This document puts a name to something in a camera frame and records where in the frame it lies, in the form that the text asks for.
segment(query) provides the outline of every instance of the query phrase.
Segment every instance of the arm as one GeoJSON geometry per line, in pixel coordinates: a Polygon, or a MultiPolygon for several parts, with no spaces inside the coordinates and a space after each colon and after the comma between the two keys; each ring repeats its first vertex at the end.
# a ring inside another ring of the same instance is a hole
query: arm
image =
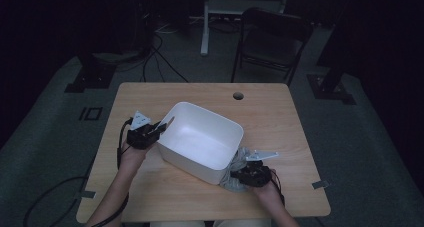
{"type": "Polygon", "coordinates": [[[296,220],[287,212],[280,199],[280,193],[269,181],[265,186],[252,188],[253,193],[258,197],[259,202],[272,216],[278,227],[299,227],[296,220]]]}
{"type": "MultiPolygon", "coordinates": [[[[126,151],[122,154],[121,165],[118,173],[112,181],[112,184],[109,186],[109,189],[99,206],[91,215],[86,226],[98,224],[99,222],[109,218],[121,207],[130,190],[131,183],[137,174],[137,170],[140,168],[151,147],[146,150],[139,150],[130,147],[126,142],[124,142],[121,149],[126,151]]],[[[121,224],[121,217],[122,214],[105,226],[119,226],[121,224]]]]}

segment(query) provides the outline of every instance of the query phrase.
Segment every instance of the chair backrest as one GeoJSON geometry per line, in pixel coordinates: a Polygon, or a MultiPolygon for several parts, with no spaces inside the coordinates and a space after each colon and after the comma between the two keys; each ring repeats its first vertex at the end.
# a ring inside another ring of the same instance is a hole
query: chair backrest
{"type": "Polygon", "coordinates": [[[270,34],[294,38],[303,43],[309,40],[313,32],[311,23],[301,17],[257,7],[244,11],[241,20],[242,30],[246,25],[253,25],[270,34]]]}

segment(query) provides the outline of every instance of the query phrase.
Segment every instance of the chair seat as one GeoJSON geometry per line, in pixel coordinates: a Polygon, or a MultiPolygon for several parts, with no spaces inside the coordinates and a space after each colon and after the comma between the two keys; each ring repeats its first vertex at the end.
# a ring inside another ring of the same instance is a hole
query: chair seat
{"type": "Polygon", "coordinates": [[[296,54],[301,47],[300,41],[253,29],[246,36],[242,55],[248,59],[261,59],[281,66],[291,66],[295,63],[296,54]]]}

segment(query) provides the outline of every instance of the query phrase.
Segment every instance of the person's left hand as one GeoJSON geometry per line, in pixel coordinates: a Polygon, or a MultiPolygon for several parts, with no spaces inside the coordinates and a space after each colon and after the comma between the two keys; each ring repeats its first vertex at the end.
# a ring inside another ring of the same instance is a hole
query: person's left hand
{"type": "Polygon", "coordinates": [[[119,170],[125,171],[129,174],[135,175],[137,170],[140,168],[143,161],[146,159],[147,152],[154,146],[152,144],[145,150],[136,149],[129,144],[125,140],[122,143],[121,151],[123,152],[121,155],[121,165],[119,170]]]}

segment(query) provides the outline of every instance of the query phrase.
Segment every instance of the wooden table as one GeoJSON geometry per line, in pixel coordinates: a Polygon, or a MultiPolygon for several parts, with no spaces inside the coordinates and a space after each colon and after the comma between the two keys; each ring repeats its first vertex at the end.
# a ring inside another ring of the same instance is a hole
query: wooden table
{"type": "MultiPolygon", "coordinates": [[[[116,169],[120,129],[136,110],[160,121],[178,102],[186,101],[227,117],[244,128],[241,146],[251,151],[276,151],[264,160],[277,170],[286,208],[295,217],[325,216],[330,206],[319,181],[308,142],[289,89],[284,84],[244,83],[123,83],[117,93],[77,220],[84,223],[100,203],[116,169]],[[235,100],[234,92],[244,99],[235,100]]],[[[149,151],[130,190],[124,222],[266,218],[250,192],[233,193],[201,181],[162,160],[159,149],[149,151]]]]}

